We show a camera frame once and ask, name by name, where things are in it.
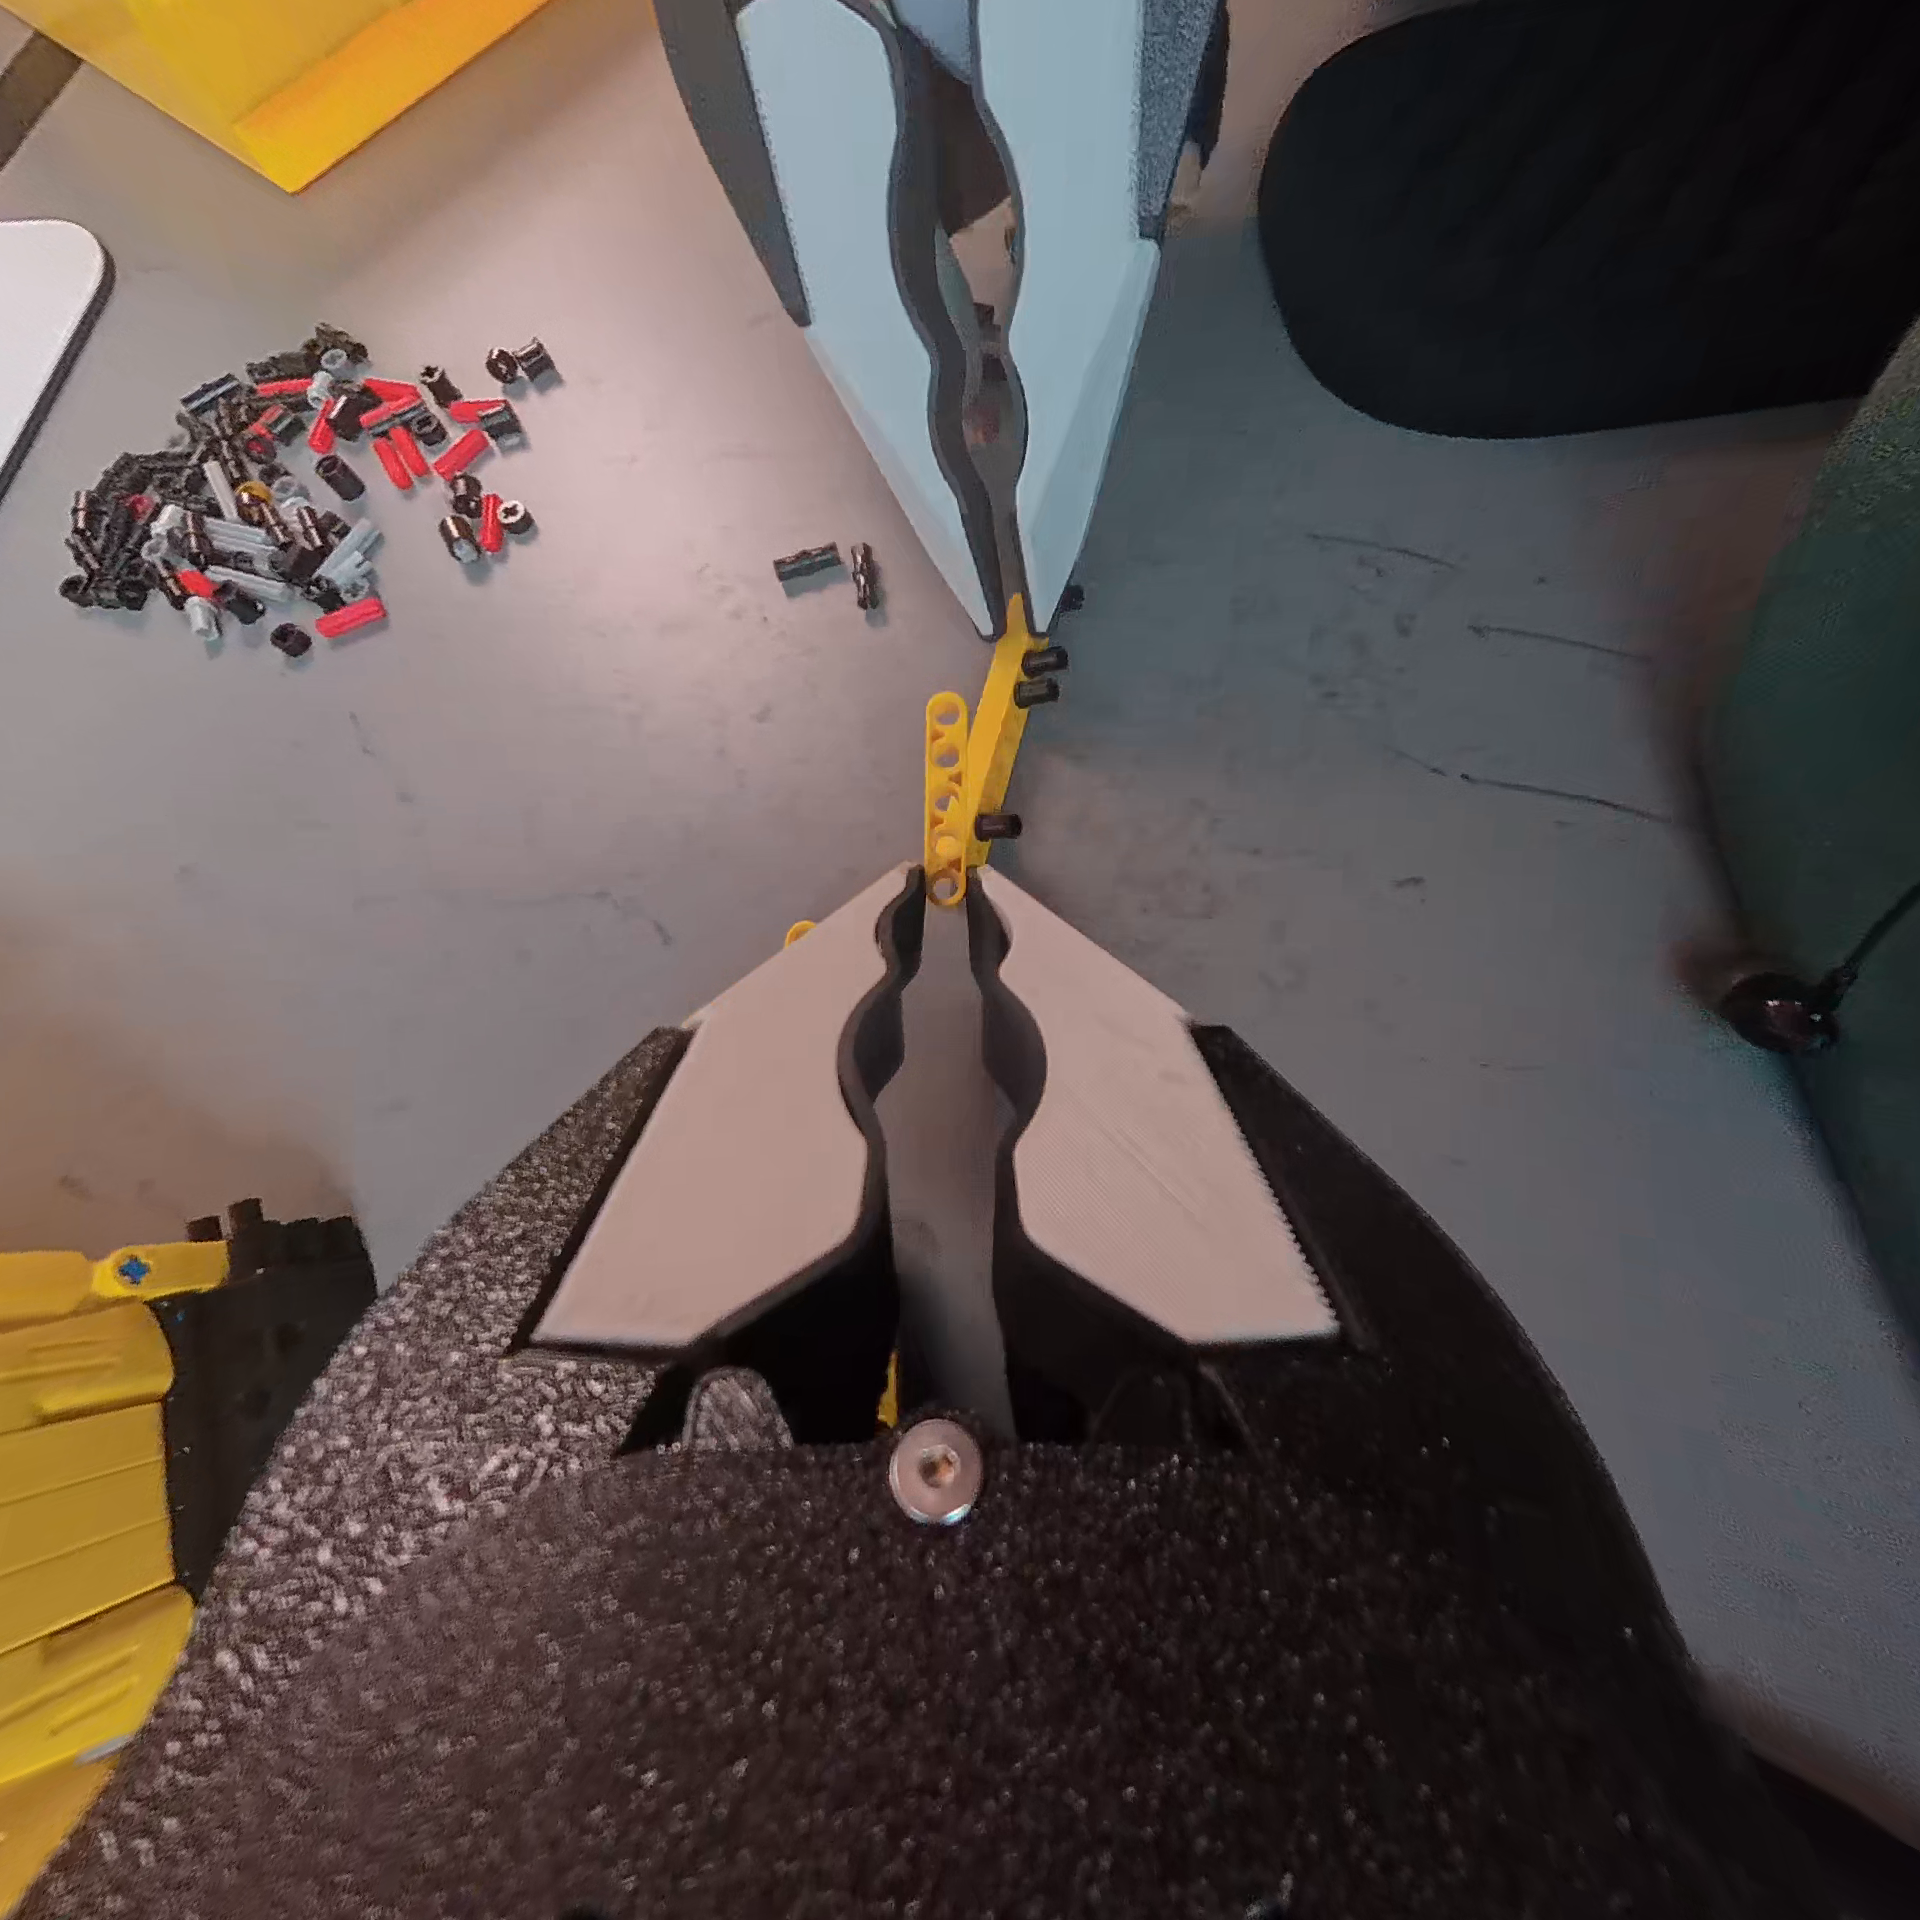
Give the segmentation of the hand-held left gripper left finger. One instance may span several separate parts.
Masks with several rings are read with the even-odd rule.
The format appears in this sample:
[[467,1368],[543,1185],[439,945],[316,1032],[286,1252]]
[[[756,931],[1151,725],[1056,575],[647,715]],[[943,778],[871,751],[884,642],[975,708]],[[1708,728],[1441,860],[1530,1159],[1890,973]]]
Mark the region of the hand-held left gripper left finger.
[[920,871],[899,865],[674,1032],[532,1307],[541,1352],[665,1370],[637,1443],[724,1368],[800,1443],[877,1436],[900,1329],[879,1096],[918,965]]

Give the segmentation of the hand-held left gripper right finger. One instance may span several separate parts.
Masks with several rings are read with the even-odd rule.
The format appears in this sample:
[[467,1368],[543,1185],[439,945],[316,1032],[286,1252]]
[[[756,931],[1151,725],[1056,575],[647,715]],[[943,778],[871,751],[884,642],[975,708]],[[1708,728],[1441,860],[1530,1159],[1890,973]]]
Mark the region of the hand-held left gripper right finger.
[[1188,1009],[1010,875],[972,884],[996,1145],[992,1304],[1020,1437],[1245,1352],[1339,1342],[1339,1310]]

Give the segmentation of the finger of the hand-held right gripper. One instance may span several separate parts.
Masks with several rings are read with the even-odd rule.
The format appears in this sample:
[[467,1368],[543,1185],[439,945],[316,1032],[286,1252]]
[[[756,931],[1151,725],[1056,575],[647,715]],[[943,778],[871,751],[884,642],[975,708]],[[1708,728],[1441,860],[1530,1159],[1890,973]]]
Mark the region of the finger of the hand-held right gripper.
[[1159,275],[1141,226],[1141,1],[978,1],[975,98],[1012,166],[1015,530],[1026,617],[1054,617],[1089,539]]
[[753,1],[734,33],[808,349],[962,612],[1001,638],[996,511],[967,435],[980,337],[941,206],[938,61],[891,4]]

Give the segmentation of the long yellow lego beam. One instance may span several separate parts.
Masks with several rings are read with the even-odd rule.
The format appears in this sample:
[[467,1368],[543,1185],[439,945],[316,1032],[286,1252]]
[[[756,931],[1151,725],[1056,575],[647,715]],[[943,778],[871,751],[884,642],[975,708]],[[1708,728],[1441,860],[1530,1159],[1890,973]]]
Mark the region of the long yellow lego beam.
[[996,640],[989,672],[972,708],[969,732],[965,826],[977,828],[980,814],[1005,812],[1007,789],[1029,723],[1016,689],[1026,682],[1025,659],[1042,642],[1029,621],[1026,602],[1015,591],[1007,606],[1007,627]]

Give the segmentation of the pile of small lego pieces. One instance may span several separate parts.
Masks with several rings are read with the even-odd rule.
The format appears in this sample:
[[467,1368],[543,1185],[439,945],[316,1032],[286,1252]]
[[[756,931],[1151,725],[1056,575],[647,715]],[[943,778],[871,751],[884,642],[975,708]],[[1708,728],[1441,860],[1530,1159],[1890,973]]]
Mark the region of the pile of small lego pieces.
[[385,632],[390,517],[432,528],[452,578],[487,581],[541,519],[500,467],[527,452],[527,403],[565,384],[543,337],[385,371],[353,327],[181,396],[171,435],[122,449],[70,498],[61,598],[90,616],[168,612],[208,657],[235,646],[306,668]]

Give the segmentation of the yellow black lego vehicle model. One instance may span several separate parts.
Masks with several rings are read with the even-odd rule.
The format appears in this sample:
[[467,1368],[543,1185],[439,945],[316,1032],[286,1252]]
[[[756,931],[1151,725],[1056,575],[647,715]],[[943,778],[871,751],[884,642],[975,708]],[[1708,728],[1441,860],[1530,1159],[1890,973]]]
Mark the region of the yellow black lego vehicle model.
[[109,1784],[294,1412],[376,1299],[349,1214],[3,1257],[3,1911]]

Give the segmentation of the lego instruction booklet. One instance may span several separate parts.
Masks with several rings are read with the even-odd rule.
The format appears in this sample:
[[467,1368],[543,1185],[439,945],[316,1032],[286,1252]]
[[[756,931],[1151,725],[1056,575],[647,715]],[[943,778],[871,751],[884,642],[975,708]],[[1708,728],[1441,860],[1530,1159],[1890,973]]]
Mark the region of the lego instruction booklet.
[[3,222],[3,496],[9,496],[114,289],[85,226]]

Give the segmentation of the yellow plastic bin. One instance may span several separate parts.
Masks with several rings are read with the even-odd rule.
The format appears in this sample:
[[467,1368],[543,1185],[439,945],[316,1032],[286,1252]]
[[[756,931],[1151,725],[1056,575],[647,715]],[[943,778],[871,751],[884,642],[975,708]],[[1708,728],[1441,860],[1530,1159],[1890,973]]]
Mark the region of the yellow plastic bin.
[[296,194],[541,1],[6,1],[25,26]]

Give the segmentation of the black quilted cushion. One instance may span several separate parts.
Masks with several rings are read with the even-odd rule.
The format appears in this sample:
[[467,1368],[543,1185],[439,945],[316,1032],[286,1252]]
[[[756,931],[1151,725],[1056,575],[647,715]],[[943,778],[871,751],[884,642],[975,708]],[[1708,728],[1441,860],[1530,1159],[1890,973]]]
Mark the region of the black quilted cushion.
[[1318,66],[1270,292],[1351,408],[1525,440],[1862,396],[1919,308],[1915,1],[1464,4]]

